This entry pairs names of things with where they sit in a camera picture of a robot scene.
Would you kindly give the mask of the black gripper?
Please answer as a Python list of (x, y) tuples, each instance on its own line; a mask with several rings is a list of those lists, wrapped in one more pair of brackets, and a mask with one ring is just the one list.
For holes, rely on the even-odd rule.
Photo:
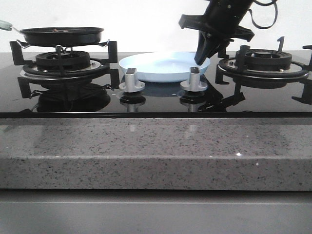
[(252, 4), (251, 0), (211, 0), (203, 15), (182, 15), (179, 26), (198, 30), (196, 64), (222, 51), (230, 44), (229, 39), (250, 41), (254, 33), (239, 26)]

